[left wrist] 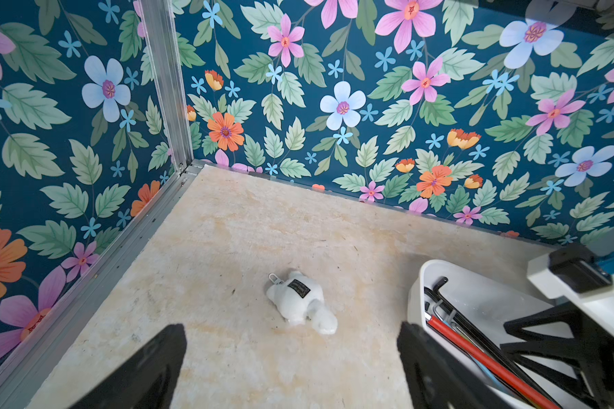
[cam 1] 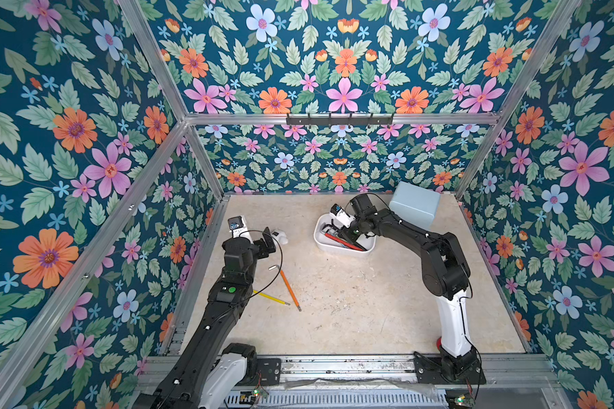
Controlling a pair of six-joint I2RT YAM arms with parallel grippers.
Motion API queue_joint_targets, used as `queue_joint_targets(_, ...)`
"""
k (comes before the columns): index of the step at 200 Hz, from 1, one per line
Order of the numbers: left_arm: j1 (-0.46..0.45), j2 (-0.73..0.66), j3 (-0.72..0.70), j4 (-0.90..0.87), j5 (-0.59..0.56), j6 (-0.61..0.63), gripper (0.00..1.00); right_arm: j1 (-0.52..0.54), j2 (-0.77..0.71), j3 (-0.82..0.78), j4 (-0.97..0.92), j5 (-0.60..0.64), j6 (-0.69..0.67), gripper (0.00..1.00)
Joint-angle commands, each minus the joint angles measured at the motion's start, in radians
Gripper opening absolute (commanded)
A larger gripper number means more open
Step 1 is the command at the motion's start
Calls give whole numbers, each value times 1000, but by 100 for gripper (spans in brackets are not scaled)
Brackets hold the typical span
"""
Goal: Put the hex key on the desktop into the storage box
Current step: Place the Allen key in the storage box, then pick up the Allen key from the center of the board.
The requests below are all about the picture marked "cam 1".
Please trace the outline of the red hex key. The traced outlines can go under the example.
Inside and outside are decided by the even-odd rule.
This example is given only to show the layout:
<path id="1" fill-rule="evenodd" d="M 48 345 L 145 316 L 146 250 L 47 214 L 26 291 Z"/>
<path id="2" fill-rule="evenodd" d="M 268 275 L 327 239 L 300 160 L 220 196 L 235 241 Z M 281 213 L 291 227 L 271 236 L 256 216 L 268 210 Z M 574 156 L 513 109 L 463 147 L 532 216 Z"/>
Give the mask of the red hex key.
<path id="1" fill-rule="evenodd" d="M 357 251 L 357 252 L 366 252 L 365 248 L 360 247 L 358 245 L 351 244 L 351 243 L 349 243 L 349 242 L 347 242 L 347 241 L 345 241 L 345 240 L 343 240 L 343 239 L 341 239 L 341 238 L 339 238 L 339 237 L 337 237 L 335 235 L 332 235 L 330 233 L 325 233 L 325 237 L 327 239 L 329 239 L 329 240 L 332 240 L 332 241 L 342 245 L 345 248 L 350 249 L 350 250 L 354 250 L 354 251 Z"/>

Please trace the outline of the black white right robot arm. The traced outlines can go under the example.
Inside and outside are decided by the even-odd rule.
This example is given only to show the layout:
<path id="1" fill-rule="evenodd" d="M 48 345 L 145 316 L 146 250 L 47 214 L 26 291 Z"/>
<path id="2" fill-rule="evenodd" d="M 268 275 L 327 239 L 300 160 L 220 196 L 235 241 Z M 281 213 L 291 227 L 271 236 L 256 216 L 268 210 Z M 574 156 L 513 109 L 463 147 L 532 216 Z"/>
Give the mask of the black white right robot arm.
<path id="1" fill-rule="evenodd" d="M 433 365 L 446 381 L 459 382 L 481 368 L 467 318 L 471 271 L 459 240 L 453 233 L 433 233 L 405 221 L 389 207 L 377 208 L 368 194 L 350 200 L 351 221 L 344 237 L 353 242 L 361 235 L 393 240 L 421 259 L 422 281 L 435 296 L 442 329 L 440 361 Z"/>

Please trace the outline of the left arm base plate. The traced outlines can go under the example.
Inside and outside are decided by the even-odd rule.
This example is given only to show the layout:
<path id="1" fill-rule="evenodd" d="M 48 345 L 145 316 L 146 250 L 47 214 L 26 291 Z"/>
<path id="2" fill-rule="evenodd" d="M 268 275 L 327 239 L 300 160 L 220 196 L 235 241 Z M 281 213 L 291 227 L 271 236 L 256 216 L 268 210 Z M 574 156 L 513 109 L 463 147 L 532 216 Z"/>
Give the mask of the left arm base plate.
<path id="1" fill-rule="evenodd" d="M 247 373 L 235 386 L 276 386 L 280 383 L 282 360 L 279 358 L 257 358 L 247 368 Z"/>

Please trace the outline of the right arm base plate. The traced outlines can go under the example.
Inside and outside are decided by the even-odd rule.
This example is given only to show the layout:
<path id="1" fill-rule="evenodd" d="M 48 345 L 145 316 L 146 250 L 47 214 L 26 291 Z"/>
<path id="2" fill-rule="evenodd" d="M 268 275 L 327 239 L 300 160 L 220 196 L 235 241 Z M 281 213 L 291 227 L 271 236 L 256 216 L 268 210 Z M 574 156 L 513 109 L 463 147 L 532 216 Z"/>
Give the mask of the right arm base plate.
<path id="1" fill-rule="evenodd" d="M 486 384 L 481 355 L 474 348 L 457 358 L 444 350 L 438 356 L 414 352 L 414 371 L 419 383 Z"/>

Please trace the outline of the white storage box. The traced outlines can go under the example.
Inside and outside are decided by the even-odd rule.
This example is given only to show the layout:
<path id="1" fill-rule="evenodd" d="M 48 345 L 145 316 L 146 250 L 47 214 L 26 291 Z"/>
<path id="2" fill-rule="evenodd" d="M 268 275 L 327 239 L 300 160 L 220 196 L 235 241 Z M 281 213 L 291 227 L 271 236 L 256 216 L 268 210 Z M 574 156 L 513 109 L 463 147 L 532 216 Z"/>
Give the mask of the white storage box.
<path id="1" fill-rule="evenodd" d="M 316 242 L 317 247 L 323 252 L 341 256 L 364 258 L 375 249 L 377 238 L 372 236 L 367 237 L 364 234 L 362 234 L 357 240 L 357 243 L 364 248 L 364 251 L 351 249 L 339 241 L 329 238 L 324 233 L 323 229 L 330 224 L 334 225 L 336 228 L 341 228 L 343 226 L 342 223 L 337 221 L 330 214 L 324 214 L 320 216 L 314 229 L 313 239 Z"/>

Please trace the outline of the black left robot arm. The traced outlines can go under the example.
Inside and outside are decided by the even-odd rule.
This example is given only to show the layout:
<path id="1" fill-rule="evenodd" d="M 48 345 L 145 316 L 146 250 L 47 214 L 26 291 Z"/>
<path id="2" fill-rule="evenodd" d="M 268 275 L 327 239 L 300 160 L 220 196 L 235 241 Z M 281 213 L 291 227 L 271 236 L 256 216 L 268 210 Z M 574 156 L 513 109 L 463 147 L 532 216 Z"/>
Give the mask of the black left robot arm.
<path id="1" fill-rule="evenodd" d="M 228 225 L 223 268 L 198 329 L 155 392 L 139 395 L 134 408 L 219 408 L 238 383 L 257 374 L 252 345 L 223 344 L 253 297 L 258 260 L 276 252 L 276 243 L 267 228 L 254 240 L 242 216 L 230 218 Z"/>

